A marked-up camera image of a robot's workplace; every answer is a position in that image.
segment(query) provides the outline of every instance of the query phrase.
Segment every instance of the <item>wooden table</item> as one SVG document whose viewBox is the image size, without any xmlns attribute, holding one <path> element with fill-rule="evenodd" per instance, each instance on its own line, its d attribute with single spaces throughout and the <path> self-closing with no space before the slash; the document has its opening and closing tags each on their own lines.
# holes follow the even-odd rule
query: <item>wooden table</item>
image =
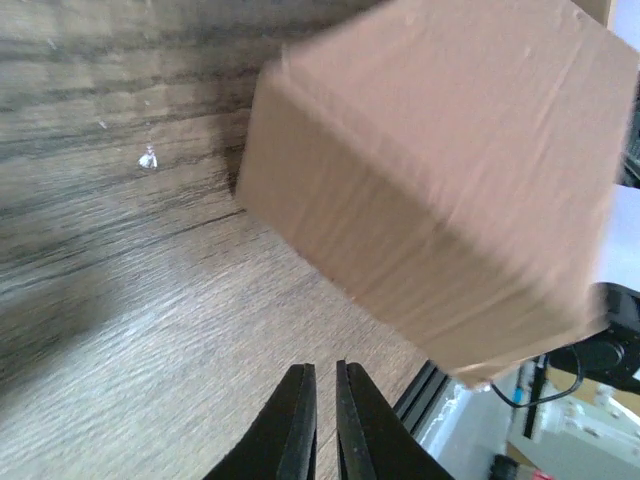
<svg viewBox="0 0 640 480">
<path fill-rule="evenodd" d="M 287 367 L 425 357 L 230 193 L 258 71 L 372 0 L 3 0 L 0 478 L 200 478 Z M 138 159 L 152 146 L 158 169 Z"/>
</svg>

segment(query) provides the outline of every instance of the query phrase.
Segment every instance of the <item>cardboard box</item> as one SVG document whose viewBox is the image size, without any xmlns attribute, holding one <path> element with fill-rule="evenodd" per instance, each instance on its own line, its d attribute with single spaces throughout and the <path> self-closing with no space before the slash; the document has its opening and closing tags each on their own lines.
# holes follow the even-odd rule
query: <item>cardboard box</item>
<svg viewBox="0 0 640 480">
<path fill-rule="evenodd" d="M 475 385 L 602 328 L 637 63 L 569 1 L 386 3 L 265 69 L 239 199 Z"/>
</svg>

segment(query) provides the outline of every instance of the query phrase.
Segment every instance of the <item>black cable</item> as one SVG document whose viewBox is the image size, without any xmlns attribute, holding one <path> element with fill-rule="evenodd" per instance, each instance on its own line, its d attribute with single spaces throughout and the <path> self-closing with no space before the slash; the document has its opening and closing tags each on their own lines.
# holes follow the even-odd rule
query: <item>black cable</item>
<svg viewBox="0 0 640 480">
<path fill-rule="evenodd" d="M 548 402 L 552 402 L 554 400 L 558 400 L 560 398 L 566 397 L 567 395 L 571 395 L 573 392 L 578 390 L 578 388 L 580 388 L 580 386 L 582 385 L 582 382 L 584 380 L 584 370 L 582 369 L 582 362 L 580 362 L 580 357 L 578 356 L 578 352 L 576 351 L 575 347 L 573 345 L 571 345 L 568 348 L 569 348 L 569 350 L 571 350 L 571 353 L 573 353 L 573 356 L 576 359 L 577 373 L 576 373 L 576 380 L 575 380 L 575 382 L 573 382 L 573 385 L 571 385 L 571 387 L 569 387 L 564 392 L 556 393 L 555 395 L 550 395 L 550 396 L 545 397 L 545 398 L 540 398 L 540 399 L 536 400 L 535 402 L 519 404 L 519 403 L 515 403 L 509 397 L 507 397 L 504 393 L 502 393 L 500 391 L 500 389 L 498 387 L 496 387 L 493 383 L 491 384 L 491 388 L 493 389 L 494 392 L 496 392 L 496 394 L 500 397 L 500 399 L 503 402 L 505 402 L 506 404 L 508 404 L 512 408 L 530 408 L 530 407 L 534 407 L 536 405 L 541 405 L 543 403 L 548 403 Z"/>
</svg>

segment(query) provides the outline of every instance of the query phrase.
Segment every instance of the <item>black machine part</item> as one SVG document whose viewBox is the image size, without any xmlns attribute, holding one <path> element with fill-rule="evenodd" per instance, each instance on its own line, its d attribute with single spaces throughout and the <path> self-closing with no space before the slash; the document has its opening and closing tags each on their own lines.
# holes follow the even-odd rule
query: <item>black machine part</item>
<svg viewBox="0 0 640 480">
<path fill-rule="evenodd" d="M 602 284 L 606 298 L 607 330 L 573 345 L 586 378 L 618 390 L 640 394 L 640 294 L 620 285 Z M 559 348 L 549 353 L 552 367 L 576 374 L 572 352 Z"/>
<path fill-rule="evenodd" d="M 337 363 L 338 470 L 342 480 L 454 480 L 407 431 L 362 365 Z M 315 478 L 313 365 L 293 365 L 207 480 Z"/>
</svg>

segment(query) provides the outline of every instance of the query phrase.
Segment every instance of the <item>small debris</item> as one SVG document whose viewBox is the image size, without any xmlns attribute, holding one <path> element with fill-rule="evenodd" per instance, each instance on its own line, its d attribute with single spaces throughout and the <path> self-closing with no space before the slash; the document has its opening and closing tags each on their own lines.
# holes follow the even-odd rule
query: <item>small debris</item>
<svg viewBox="0 0 640 480">
<path fill-rule="evenodd" d="M 140 157 L 140 159 L 138 160 L 138 165 L 140 165 L 142 168 L 151 168 L 154 170 L 158 168 L 158 159 L 156 158 L 156 154 L 153 151 L 152 145 L 147 145 L 147 152 Z"/>
</svg>

